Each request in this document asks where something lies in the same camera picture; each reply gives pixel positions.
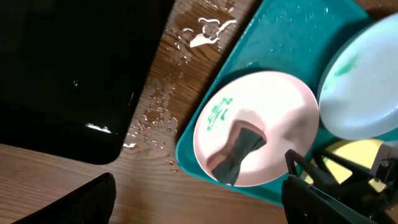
black object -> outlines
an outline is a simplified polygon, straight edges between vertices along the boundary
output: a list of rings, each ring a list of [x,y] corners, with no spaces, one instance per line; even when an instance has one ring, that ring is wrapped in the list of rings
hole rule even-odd
[[[258,133],[247,128],[241,128],[240,131],[227,158],[211,171],[220,183],[233,186],[238,179],[243,159],[266,144],[266,140]]]
[[[0,143],[115,160],[173,4],[0,0]]]
[[[318,165],[307,162],[293,150],[286,155],[289,177],[284,180],[282,203],[289,223],[395,223],[386,213],[396,197],[397,167],[387,172],[387,189],[377,192],[370,185],[373,176],[369,169],[327,151],[315,150],[313,158]],[[322,157],[327,157],[352,172],[351,177],[339,184],[328,170]],[[295,162],[313,179],[308,185],[297,176]]]
[[[113,175],[105,173],[14,224],[106,224],[115,199]]]

water droplet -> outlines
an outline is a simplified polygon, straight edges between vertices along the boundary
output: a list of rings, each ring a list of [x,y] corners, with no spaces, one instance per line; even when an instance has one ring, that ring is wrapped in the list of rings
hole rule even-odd
[[[175,162],[175,161],[173,161],[173,160],[171,160],[171,159],[167,159],[167,160],[166,160],[166,163],[167,163],[168,165],[174,165],[174,162]]]

wooden table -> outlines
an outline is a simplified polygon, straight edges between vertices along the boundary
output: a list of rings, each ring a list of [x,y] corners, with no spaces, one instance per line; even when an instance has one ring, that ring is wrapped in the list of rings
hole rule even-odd
[[[32,213],[104,172],[113,173],[117,182],[111,223],[285,223],[283,209],[190,177],[174,156],[178,135],[259,3],[177,0],[131,124],[128,147],[116,161],[95,166],[0,145],[0,224]],[[398,10],[395,0],[358,3],[376,19]],[[183,29],[200,33],[199,17],[237,23],[217,43],[190,48],[194,34]]]

black tablet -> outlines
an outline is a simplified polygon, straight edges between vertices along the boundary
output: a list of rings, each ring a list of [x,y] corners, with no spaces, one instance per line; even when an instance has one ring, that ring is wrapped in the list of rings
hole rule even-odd
[[[0,143],[106,164],[174,0],[1,0]]]

green design on plate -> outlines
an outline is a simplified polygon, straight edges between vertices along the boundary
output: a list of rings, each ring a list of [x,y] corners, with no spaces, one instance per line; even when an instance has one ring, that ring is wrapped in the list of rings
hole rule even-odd
[[[343,66],[341,69],[339,69],[335,73],[335,77],[339,77],[339,76],[342,76],[344,74],[347,74],[354,67],[356,67],[356,62],[358,61],[358,57],[359,57],[359,55],[355,55],[353,58],[351,58],[345,66]]]
[[[213,107],[213,109],[211,109],[211,114],[210,116],[207,118],[207,120],[209,121],[209,125],[207,126],[207,131],[210,131],[211,128],[214,126],[214,124],[216,123],[216,120],[218,118],[218,116],[223,113],[221,115],[221,120],[224,121],[225,120],[225,113],[228,111],[227,108],[225,108],[226,105],[229,105],[232,102],[232,98],[223,98],[223,100],[218,103],[217,105],[215,105]]]

